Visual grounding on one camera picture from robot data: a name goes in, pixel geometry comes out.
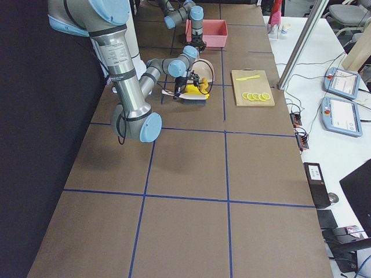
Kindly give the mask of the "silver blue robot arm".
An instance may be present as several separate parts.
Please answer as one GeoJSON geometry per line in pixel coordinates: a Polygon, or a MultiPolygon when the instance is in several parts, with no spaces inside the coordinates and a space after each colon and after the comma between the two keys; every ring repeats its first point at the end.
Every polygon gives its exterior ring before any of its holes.
{"type": "Polygon", "coordinates": [[[207,45],[203,40],[203,8],[194,1],[184,1],[177,9],[170,1],[159,0],[156,3],[163,12],[164,22],[168,29],[175,28],[180,23],[185,23],[186,20],[190,21],[191,42],[187,42],[187,45],[197,48],[200,53],[203,52],[207,45]]]}
{"type": "Polygon", "coordinates": [[[153,142],[162,128],[162,119],[152,111],[146,97],[167,74],[186,81],[198,50],[184,47],[176,58],[152,59],[138,76],[140,61],[131,8],[128,1],[48,1],[50,26],[66,34],[89,37],[117,90],[120,103],[111,117],[115,134],[141,142],[153,142]]]}

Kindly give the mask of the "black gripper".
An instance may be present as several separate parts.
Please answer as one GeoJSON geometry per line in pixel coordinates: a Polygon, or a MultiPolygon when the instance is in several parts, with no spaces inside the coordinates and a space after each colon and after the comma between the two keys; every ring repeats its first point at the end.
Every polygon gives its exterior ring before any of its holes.
{"type": "Polygon", "coordinates": [[[206,42],[203,41],[203,35],[191,35],[190,45],[197,48],[202,53],[206,48],[206,42]]]}
{"type": "Polygon", "coordinates": [[[186,78],[183,76],[175,78],[175,86],[174,86],[174,92],[175,93],[182,93],[186,86],[186,78]]]}

